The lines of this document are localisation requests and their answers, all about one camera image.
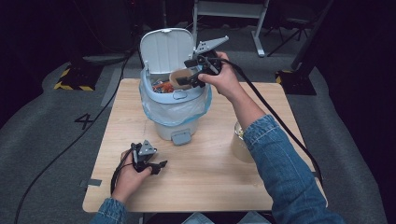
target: cup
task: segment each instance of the cup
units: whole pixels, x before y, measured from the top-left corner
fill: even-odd
[[[191,85],[178,85],[177,83],[177,78],[178,77],[190,77],[192,76],[192,71],[189,68],[185,69],[178,69],[176,71],[173,71],[169,75],[169,82],[172,84],[175,90],[188,90],[191,89]]]
[[[253,163],[254,160],[248,151],[248,147],[244,142],[243,131],[241,125],[237,121],[233,130],[233,141],[231,142],[231,149],[236,158],[246,163]]]

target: trash can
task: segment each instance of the trash can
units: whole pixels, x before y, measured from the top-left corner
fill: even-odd
[[[209,84],[202,88],[176,90],[171,73],[185,70],[194,74],[199,67],[186,68],[193,56],[192,34],[180,28],[147,33],[140,42],[144,68],[140,73],[140,96],[146,116],[155,123],[157,134],[175,145],[187,144],[198,127],[198,118],[210,107]]]

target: wooden table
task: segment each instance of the wooden table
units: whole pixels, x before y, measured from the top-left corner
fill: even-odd
[[[158,136],[153,121],[144,114],[138,83],[139,79],[131,78],[120,83],[92,172],[92,179],[100,179],[102,184],[100,187],[88,186],[83,203],[86,212],[97,212],[104,199],[110,196],[110,180],[120,162],[121,152],[131,143],[143,143],[145,139],[158,149],[151,161],[168,163],[158,175],[150,176],[130,198],[127,203],[129,211],[271,210],[273,201],[264,188],[255,163],[240,161],[231,151],[236,116],[225,97],[212,87],[212,105],[207,114],[199,118],[198,130],[191,142],[175,147],[171,141]],[[250,87],[246,83],[241,84],[262,105]],[[303,142],[282,87],[275,83],[254,85]],[[304,152],[292,143],[314,170]]]

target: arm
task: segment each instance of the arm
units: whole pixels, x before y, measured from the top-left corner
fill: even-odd
[[[121,154],[121,158],[124,157],[125,153],[126,151]],[[117,185],[111,194],[111,198],[105,199],[90,223],[125,223],[127,213],[125,203],[151,174],[151,167],[138,173],[132,166],[132,160],[133,156],[130,153],[124,162],[124,164],[130,165],[126,165],[120,170]]]
[[[218,53],[228,60],[227,55]],[[265,115],[237,81],[233,69],[223,64],[218,76],[200,75],[232,103],[245,131],[247,143],[259,174],[273,198],[273,215],[278,223],[342,223],[326,208],[326,201],[309,167],[291,145],[271,115]]]

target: shelf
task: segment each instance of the shelf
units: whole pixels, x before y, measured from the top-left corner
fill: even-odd
[[[259,19],[263,4],[199,1],[198,15]]]

